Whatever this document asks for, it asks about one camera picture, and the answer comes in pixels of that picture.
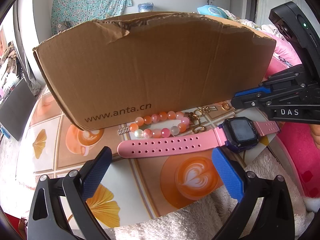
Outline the pink strap smartwatch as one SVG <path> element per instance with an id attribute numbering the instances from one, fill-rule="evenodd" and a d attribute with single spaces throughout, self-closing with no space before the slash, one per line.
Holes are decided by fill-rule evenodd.
<path id="1" fill-rule="evenodd" d="M 117 152 L 122 158 L 151 158 L 189 154 L 226 146 L 234 153 L 255 147 L 260 138 L 280 132 L 275 121 L 252 121 L 247 117 L 225 119 L 217 128 L 172 138 L 127 140 Z"/>

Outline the gold dangle earring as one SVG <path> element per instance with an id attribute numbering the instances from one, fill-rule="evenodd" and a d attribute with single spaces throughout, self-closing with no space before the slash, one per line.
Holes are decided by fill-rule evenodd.
<path id="1" fill-rule="evenodd" d="M 213 111 L 217 111 L 217 108 L 215 106 L 203 106 L 200 109 L 200 112 L 202 114 L 210 113 L 210 112 L 213 112 Z"/>

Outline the gold clover earring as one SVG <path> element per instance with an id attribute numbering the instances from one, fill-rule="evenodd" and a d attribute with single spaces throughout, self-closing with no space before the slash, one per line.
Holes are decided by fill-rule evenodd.
<path id="1" fill-rule="evenodd" d="M 194 134 L 206 131 L 206 128 L 201 124 L 200 120 L 203 115 L 204 112 L 201 109 L 196 109 L 193 112 L 185 112 L 185 116 L 189 119 L 189 128 Z"/>

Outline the pink floral quilt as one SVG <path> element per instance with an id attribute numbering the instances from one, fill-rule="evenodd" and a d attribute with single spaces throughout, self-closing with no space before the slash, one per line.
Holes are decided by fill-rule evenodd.
<path id="1" fill-rule="evenodd" d="M 274 26 L 264 24 L 261 31 L 276 40 L 276 47 L 265 77 L 302 63 L 293 46 Z M 309 125 L 286 122 L 278 137 L 295 167 L 305 201 L 308 204 L 315 204 L 315 210 L 317 210 L 319 208 L 319 149 L 313 141 Z"/>

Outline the white fluffy towel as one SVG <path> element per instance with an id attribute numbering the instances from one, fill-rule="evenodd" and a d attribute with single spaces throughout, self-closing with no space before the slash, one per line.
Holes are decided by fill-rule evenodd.
<path id="1" fill-rule="evenodd" d="M 246 168 L 259 178 L 282 175 L 293 206 L 295 236 L 300 236 L 314 218 L 307 211 L 296 185 L 276 158 L 265 149 Z M 212 239 L 226 222 L 237 201 L 221 186 L 213 193 L 165 216 L 128 226 L 106 229 L 111 239 Z"/>

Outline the ginkgo pattern tablecloth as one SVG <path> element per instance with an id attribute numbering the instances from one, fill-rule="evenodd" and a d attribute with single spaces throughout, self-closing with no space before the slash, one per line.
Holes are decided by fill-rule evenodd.
<path id="1" fill-rule="evenodd" d="M 134 138 L 133 133 L 119 135 L 116 126 L 94 132 L 79 130 L 63 114 L 50 91 L 44 89 L 21 141 L 16 178 L 23 186 L 23 200 L 15 214 L 29 216 L 40 176 L 64 177 L 94 159 L 104 146 L 112 150 L 112 164 L 97 193 L 87 201 L 103 228 L 166 215 L 222 186 L 210 151 L 161 158 L 119 157 L 119 143 Z"/>

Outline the brown cardboard box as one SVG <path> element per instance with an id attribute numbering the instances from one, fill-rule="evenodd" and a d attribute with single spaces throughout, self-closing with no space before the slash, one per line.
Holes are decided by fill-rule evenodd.
<path id="1" fill-rule="evenodd" d="M 224 18 L 147 12 L 84 22 L 33 54 L 64 114 L 90 131 L 229 100 L 262 81 L 275 46 Z"/>

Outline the blue floral pillow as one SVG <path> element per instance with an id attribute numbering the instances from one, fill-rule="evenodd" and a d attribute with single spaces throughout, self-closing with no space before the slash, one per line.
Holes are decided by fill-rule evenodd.
<path id="1" fill-rule="evenodd" d="M 197 8 L 197 12 L 201 15 L 208 15 L 228 19 L 227 14 L 220 8 L 214 5 L 204 5 Z"/>

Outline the grey cabinet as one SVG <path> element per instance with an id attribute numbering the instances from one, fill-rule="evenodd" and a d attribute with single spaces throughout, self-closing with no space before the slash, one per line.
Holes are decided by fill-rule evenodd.
<path id="1" fill-rule="evenodd" d="M 1 102 L 1 126 L 15 140 L 21 139 L 35 103 L 36 97 L 24 79 Z"/>

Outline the blue water jug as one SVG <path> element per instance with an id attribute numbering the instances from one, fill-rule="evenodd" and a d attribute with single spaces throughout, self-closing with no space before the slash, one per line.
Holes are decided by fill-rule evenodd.
<path id="1" fill-rule="evenodd" d="M 152 2 L 138 4 L 138 12 L 152 12 L 154 4 Z"/>

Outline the teal floral wall cloth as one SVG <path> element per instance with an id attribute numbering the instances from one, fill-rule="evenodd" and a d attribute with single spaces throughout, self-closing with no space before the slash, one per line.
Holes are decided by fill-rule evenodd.
<path id="1" fill-rule="evenodd" d="M 53 0 L 51 26 L 52 33 L 58 33 L 58 24 L 66 22 L 73 27 L 90 20 L 103 20 L 120 16 L 132 0 Z"/>

